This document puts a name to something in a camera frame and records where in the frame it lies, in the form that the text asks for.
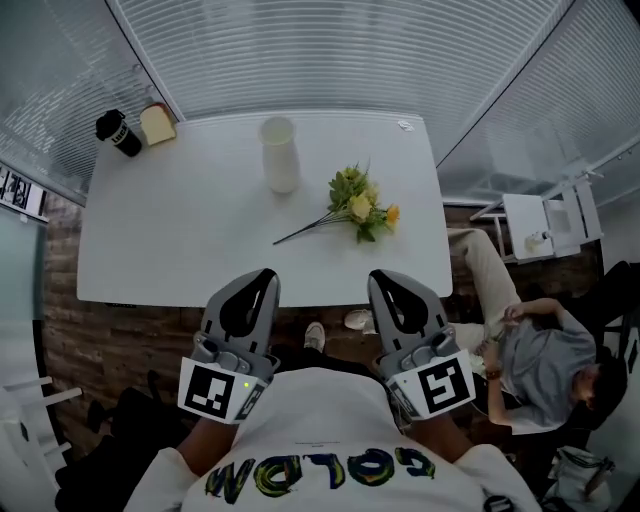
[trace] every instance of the man sitting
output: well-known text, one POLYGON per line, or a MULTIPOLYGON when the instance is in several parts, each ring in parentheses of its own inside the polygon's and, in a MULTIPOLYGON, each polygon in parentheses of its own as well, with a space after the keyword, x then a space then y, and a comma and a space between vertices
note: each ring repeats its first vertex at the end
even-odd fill
POLYGON ((580 402, 603 415, 627 388, 624 362, 596 363, 593 336, 554 299, 521 302, 487 234, 449 229, 452 254, 464 256, 482 307, 484 325, 453 324, 460 348, 483 354, 489 420, 514 434, 555 430, 580 402), (560 329, 537 329, 530 315, 555 315, 560 329), (507 410, 502 390, 521 407, 507 410))

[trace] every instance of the black hair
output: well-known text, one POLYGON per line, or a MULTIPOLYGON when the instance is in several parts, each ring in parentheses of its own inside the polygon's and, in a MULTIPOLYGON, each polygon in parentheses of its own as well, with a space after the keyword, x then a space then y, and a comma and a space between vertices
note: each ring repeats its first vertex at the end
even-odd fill
POLYGON ((607 417, 618 407, 627 390, 627 366, 624 359, 612 356, 603 359, 593 383, 591 406, 607 417))

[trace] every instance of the bread slice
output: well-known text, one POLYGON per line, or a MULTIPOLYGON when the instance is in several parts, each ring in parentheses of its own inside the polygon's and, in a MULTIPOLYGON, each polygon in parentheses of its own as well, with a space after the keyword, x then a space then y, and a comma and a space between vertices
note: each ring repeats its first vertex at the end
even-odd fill
POLYGON ((154 103, 140 113, 140 126, 149 146, 175 139, 177 135, 169 111, 162 103, 154 103))

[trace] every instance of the white vase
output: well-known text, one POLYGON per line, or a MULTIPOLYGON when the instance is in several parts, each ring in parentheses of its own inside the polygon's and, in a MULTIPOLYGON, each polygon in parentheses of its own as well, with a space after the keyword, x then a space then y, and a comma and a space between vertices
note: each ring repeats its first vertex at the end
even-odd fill
POLYGON ((295 126, 286 117, 270 117, 260 126, 262 166, 274 192, 287 194, 300 184, 300 161, 294 140, 295 126))

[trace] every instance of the flower bouquet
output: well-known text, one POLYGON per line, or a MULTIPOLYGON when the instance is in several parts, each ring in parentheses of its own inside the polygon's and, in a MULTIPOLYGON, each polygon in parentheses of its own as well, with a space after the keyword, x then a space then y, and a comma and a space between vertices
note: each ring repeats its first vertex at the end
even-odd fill
POLYGON ((380 208, 378 204, 379 188, 376 183, 369 180, 368 168, 362 172, 358 169, 358 164, 347 167, 336 173, 335 179, 329 182, 329 187, 331 200, 331 204, 328 206, 329 213, 295 233, 273 242, 273 245, 318 226, 340 222, 351 222, 355 225, 358 243, 363 240, 375 242, 374 235, 381 228, 393 232, 400 218, 400 208, 395 204, 387 209, 380 208))

